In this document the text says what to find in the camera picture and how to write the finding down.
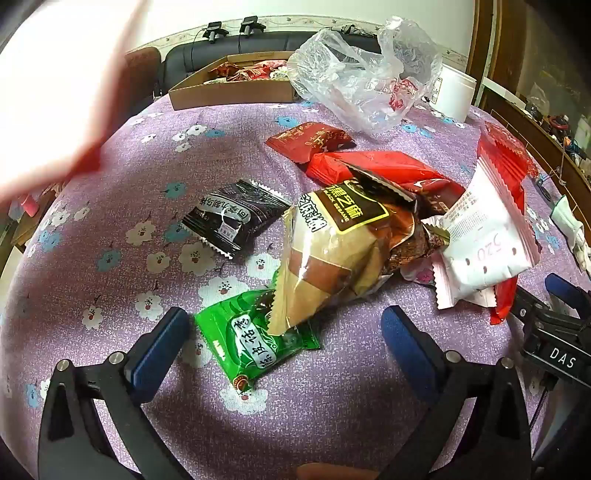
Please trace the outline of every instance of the cardboard box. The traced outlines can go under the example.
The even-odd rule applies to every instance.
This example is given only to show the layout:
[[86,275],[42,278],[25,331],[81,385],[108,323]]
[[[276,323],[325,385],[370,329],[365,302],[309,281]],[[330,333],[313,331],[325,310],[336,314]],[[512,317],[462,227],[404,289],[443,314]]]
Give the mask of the cardboard box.
[[261,60],[287,60],[292,51],[262,51],[228,55],[198,70],[168,91],[175,110],[208,105],[231,103],[291,103],[296,101],[296,91],[288,80],[250,80],[245,82],[210,83],[212,70],[230,61],[249,67]]

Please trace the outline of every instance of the purple floral tablecloth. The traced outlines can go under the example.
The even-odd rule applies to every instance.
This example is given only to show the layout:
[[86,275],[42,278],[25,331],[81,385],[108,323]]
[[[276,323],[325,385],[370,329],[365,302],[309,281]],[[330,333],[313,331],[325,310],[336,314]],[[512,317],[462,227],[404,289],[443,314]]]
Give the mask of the purple floral tablecloth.
[[[358,150],[401,150],[467,185],[484,119],[490,117],[472,108],[457,123],[421,103],[390,132],[353,136]],[[1,328],[0,432],[30,472],[36,475],[41,413],[56,362],[102,362],[129,349],[172,306],[198,312],[268,284],[282,248],[280,221],[233,261],[190,237],[179,221],[201,195],[239,178],[291,200],[317,188],[264,144],[305,121],[347,130],[310,102],[174,111],[166,96],[106,143],[100,173],[68,184],[27,248]],[[524,188],[526,218],[543,251],[519,283],[542,299],[549,272],[591,288],[529,179]],[[366,300],[325,311],[323,349],[292,357],[242,395],[196,332],[144,411],[199,479],[293,478],[297,465],[313,461],[381,469],[426,410],[381,337],[381,313],[392,304],[444,350],[489,364],[509,355],[521,365],[516,322],[491,326],[488,310],[464,302],[438,311],[433,290],[393,278]],[[530,417],[540,394],[536,375],[524,366]],[[118,458],[132,466],[106,408],[98,407]],[[453,454],[468,414],[440,462]]]

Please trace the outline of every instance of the metal bolt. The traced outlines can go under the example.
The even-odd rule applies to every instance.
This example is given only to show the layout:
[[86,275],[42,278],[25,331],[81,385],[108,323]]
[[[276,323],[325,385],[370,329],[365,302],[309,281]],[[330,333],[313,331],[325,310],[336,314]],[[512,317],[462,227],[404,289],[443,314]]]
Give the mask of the metal bolt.
[[121,352],[114,352],[109,355],[109,362],[113,365],[120,364],[121,361],[125,358],[125,355]]
[[501,365],[503,367],[505,367],[506,369],[510,369],[510,368],[513,368],[515,366],[515,364],[513,363],[513,360],[511,360],[508,356],[504,356],[501,359]]
[[455,350],[449,350],[445,353],[445,358],[453,364],[459,363],[462,360],[462,356]]
[[66,368],[68,368],[70,366],[70,362],[68,360],[60,360],[57,363],[56,368],[60,371],[63,372]]

